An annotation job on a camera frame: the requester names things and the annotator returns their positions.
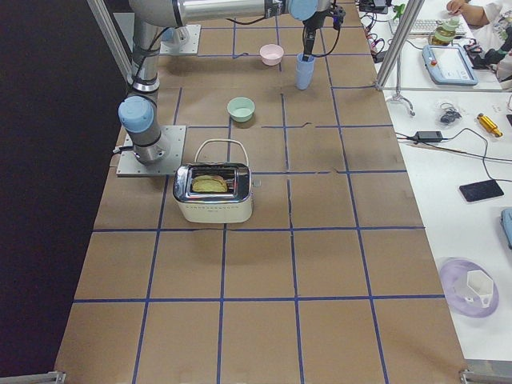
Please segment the person hand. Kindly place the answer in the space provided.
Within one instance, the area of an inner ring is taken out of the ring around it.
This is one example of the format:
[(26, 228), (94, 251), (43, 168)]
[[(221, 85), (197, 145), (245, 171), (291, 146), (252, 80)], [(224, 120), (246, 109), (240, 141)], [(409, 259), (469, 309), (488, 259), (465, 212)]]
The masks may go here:
[(470, 0), (449, 0), (446, 4), (446, 10), (452, 15), (460, 14), (463, 11), (463, 7), (469, 3)]

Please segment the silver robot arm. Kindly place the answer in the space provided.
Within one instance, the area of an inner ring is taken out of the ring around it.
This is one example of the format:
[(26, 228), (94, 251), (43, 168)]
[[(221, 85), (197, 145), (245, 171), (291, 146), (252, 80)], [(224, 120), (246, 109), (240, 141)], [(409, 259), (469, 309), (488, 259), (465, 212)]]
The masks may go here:
[(163, 159), (170, 144), (158, 124), (158, 58), (161, 40), (169, 28), (183, 26), (177, 1), (131, 1), (134, 34), (131, 73), (126, 98), (118, 107), (136, 159), (144, 165)]
[(313, 50), (317, 30), (326, 18), (333, 20), (333, 28), (341, 30), (346, 16), (335, 1), (163, 1), (155, 7), (154, 25), (183, 26), (187, 21), (228, 19), (259, 16), (277, 17), (290, 14), (303, 24), (301, 60), (308, 62), (315, 57)]

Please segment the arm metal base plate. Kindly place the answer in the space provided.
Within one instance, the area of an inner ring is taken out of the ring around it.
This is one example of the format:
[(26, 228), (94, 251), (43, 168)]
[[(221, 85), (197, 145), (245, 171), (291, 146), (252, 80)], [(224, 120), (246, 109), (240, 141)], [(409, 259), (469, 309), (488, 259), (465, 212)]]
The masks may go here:
[(158, 177), (174, 175), (182, 164), (186, 137), (185, 126), (161, 126), (161, 137), (154, 145), (134, 152), (132, 140), (125, 134), (124, 146), (132, 149), (121, 152), (116, 175), (119, 177)]
[(201, 26), (189, 24), (180, 28), (169, 28), (161, 37), (160, 54), (186, 56), (198, 53)]

